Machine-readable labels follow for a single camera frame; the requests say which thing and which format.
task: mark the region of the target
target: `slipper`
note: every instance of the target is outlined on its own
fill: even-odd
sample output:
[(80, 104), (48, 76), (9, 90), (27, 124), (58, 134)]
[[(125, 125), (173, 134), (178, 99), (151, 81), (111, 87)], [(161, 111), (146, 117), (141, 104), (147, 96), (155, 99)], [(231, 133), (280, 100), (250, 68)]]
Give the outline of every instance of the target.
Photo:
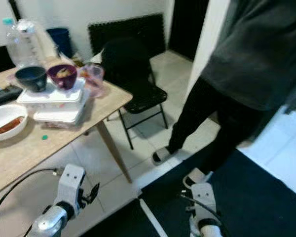
[(154, 165), (161, 165), (171, 157), (170, 152), (166, 147), (160, 148), (152, 154), (152, 163)]
[(193, 184), (206, 183), (211, 178), (212, 174), (212, 171), (206, 175), (198, 168), (194, 168), (183, 178), (183, 184), (187, 189), (191, 189)]

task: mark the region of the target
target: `white bowl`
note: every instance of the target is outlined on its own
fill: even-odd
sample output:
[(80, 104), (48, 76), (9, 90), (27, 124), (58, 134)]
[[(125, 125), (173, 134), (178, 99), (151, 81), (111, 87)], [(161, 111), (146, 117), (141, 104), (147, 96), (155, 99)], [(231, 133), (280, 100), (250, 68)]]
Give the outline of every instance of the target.
[(24, 106), (21, 106), (21, 105), (0, 106), (0, 128), (18, 117), (24, 117), (24, 119), (13, 129), (0, 134), (0, 141), (14, 137), (18, 133), (20, 133), (25, 128), (28, 121), (28, 111)]

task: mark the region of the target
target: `table leg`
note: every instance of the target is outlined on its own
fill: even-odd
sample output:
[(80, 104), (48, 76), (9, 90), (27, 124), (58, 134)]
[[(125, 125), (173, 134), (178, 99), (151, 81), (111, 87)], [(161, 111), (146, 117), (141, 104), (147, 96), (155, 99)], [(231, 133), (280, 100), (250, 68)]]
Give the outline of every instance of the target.
[(104, 140), (106, 146), (108, 147), (110, 153), (112, 154), (112, 156), (114, 157), (114, 160), (116, 161), (117, 165), (119, 166), (119, 168), (122, 170), (123, 174), (125, 175), (127, 181), (129, 183), (132, 183), (132, 180), (128, 174), (128, 171), (126, 169), (126, 166), (124, 164), (124, 161), (122, 160), (119, 151), (107, 129), (107, 127), (105, 126), (104, 122), (101, 121), (99, 122), (97, 125), (98, 131), (102, 137), (102, 139)]

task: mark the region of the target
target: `water bottle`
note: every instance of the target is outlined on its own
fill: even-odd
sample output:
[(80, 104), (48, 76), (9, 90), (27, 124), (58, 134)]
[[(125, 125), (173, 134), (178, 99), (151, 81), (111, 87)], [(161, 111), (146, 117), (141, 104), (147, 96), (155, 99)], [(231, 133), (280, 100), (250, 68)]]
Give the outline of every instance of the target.
[(22, 30), (22, 24), (15, 25), (12, 18), (4, 18), (6, 28), (6, 48), (12, 62), (17, 68), (40, 65), (37, 58), (36, 48), (31, 38), (33, 32), (27, 33)]
[(15, 66), (20, 64), (20, 58), (18, 53), (19, 36), (13, 19), (10, 17), (3, 18), (3, 24), (5, 25), (6, 32), (6, 48), (9, 56)]

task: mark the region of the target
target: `white slipper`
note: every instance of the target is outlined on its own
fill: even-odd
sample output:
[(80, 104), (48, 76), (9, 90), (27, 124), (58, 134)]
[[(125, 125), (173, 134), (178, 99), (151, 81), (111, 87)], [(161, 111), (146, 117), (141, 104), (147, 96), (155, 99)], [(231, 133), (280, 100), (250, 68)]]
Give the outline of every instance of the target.
[[(160, 161), (154, 160), (153, 156), (155, 155), (158, 156)], [(163, 147), (152, 154), (151, 160), (154, 165), (161, 165), (162, 163), (166, 162), (170, 157), (171, 157), (171, 154), (169, 153), (168, 149)]]
[(211, 178), (212, 174), (213, 172), (211, 171), (207, 175), (205, 175), (198, 168), (194, 168), (188, 175), (183, 178), (182, 182), (187, 189), (191, 189), (191, 186), (186, 183), (187, 178), (192, 180), (195, 184), (206, 183)]

